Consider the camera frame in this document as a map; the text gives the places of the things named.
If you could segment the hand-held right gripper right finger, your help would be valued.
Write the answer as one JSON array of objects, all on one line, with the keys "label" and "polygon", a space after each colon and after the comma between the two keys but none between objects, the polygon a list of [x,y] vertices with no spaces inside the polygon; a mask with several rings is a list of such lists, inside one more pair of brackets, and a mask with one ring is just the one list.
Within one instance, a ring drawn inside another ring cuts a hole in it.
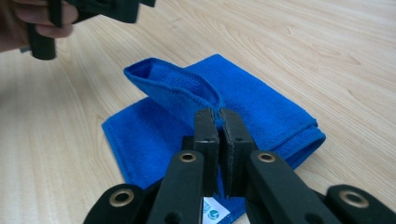
[{"label": "hand-held right gripper right finger", "polygon": [[220,168],[224,194],[243,197],[248,182],[245,163],[257,147],[238,113],[222,108],[219,114],[223,119]]}]

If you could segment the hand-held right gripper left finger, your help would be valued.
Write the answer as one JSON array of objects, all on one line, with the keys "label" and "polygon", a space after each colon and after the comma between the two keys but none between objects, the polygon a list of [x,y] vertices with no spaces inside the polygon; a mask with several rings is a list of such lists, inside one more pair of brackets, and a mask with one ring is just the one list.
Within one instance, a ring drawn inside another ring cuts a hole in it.
[{"label": "hand-held right gripper left finger", "polygon": [[194,135],[184,136],[182,150],[195,150],[204,156],[204,196],[212,197],[219,192],[219,133],[214,112],[210,108],[194,114]]}]

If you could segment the blue towel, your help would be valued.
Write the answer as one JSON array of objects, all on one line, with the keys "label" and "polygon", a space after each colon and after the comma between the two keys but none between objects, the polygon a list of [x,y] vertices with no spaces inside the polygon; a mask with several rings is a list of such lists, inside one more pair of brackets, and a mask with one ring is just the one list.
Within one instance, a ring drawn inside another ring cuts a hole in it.
[{"label": "blue towel", "polygon": [[202,108],[238,113],[258,147],[293,168],[325,140],[307,112],[218,54],[185,68],[148,58],[124,74],[147,96],[107,119],[103,130],[125,181],[142,189],[164,176]]}]

